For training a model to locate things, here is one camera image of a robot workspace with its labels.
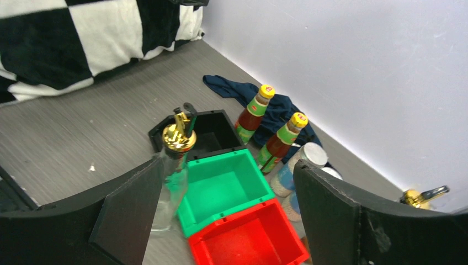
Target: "red sauce bottle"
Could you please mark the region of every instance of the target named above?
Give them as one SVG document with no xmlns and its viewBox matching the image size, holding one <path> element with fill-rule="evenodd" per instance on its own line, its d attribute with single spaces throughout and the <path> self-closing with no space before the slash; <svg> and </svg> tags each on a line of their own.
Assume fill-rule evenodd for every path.
<svg viewBox="0 0 468 265">
<path fill-rule="evenodd" d="M 244 144 L 248 143 L 253 133 L 260 126 L 270 99 L 275 95 L 275 89 L 267 84 L 260 87 L 257 95 L 250 101 L 236 122 L 236 130 Z"/>
<path fill-rule="evenodd" d="M 307 117 L 296 112 L 289 122 L 281 127 L 276 134 L 260 149 L 258 167 L 263 174 L 268 174 L 278 162 L 288 153 L 302 128 L 307 125 Z"/>
</svg>

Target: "white wall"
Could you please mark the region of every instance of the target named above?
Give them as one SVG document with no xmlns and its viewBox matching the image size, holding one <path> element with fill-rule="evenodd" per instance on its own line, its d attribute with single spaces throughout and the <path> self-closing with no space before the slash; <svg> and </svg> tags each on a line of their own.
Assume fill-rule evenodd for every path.
<svg viewBox="0 0 468 265">
<path fill-rule="evenodd" d="M 399 188 L 447 184 L 437 209 L 468 205 L 468 1 L 212 0 L 204 12 L 208 44 Z"/>
</svg>

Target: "white jar lid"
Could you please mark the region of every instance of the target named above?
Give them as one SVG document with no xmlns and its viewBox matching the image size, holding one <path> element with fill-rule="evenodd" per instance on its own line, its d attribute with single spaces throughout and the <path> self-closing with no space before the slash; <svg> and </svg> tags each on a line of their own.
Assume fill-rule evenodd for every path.
<svg viewBox="0 0 468 265">
<path fill-rule="evenodd" d="M 314 142 L 308 142 L 303 147 L 304 154 L 307 159 L 316 167 L 323 167 L 328 161 L 328 156 L 325 150 Z"/>
<path fill-rule="evenodd" d="M 341 175 L 335 170 L 335 169 L 332 169 L 331 167 L 324 167 L 322 168 L 323 171 L 327 172 L 328 174 L 338 178 L 338 179 L 341 179 L 343 180 L 343 178 L 341 177 Z"/>
</svg>

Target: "yellow bottle cap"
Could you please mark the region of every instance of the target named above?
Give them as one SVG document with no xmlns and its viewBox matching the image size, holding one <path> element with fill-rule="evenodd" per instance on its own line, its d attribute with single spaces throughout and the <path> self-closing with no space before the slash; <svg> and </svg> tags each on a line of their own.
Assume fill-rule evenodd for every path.
<svg viewBox="0 0 468 265">
<path fill-rule="evenodd" d="M 275 95 L 275 89 L 272 86 L 264 84 L 260 87 L 260 95 L 264 98 L 271 99 Z"/>
<path fill-rule="evenodd" d="M 304 113 L 296 112 L 291 117 L 292 124 L 299 128 L 304 128 L 307 125 L 307 116 Z"/>
</svg>

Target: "bottle label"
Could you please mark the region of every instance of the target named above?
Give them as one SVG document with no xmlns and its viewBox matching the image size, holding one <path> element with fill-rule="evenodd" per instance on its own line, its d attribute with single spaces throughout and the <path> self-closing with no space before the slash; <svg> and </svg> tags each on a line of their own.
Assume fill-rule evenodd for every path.
<svg viewBox="0 0 468 265">
<path fill-rule="evenodd" d="M 247 110 L 254 116 L 263 116 L 267 110 L 267 105 L 260 104 L 256 98 L 253 98 L 247 105 Z"/>
<path fill-rule="evenodd" d="M 288 164 L 284 165 L 278 172 L 278 180 L 284 188 L 294 190 L 293 173 Z"/>
<path fill-rule="evenodd" d="M 247 144 L 250 140 L 250 138 L 252 138 L 252 135 L 255 131 L 248 131 L 246 129 L 244 129 L 240 124 L 239 124 L 239 121 L 236 122 L 236 130 L 237 130 L 237 133 L 239 134 L 239 137 L 241 138 L 242 142 L 244 144 Z"/>
<path fill-rule="evenodd" d="M 297 138 L 297 133 L 290 131 L 288 125 L 285 124 L 276 132 L 277 137 L 281 140 L 281 142 L 292 145 Z"/>
<path fill-rule="evenodd" d="M 268 151 L 267 145 L 264 145 L 262 149 L 260 149 L 260 153 L 258 155 L 258 167 L 263 173 L 270 173 L 279 161 L 281 161 L 281 158 L 273 156 Z"/>
</svg>

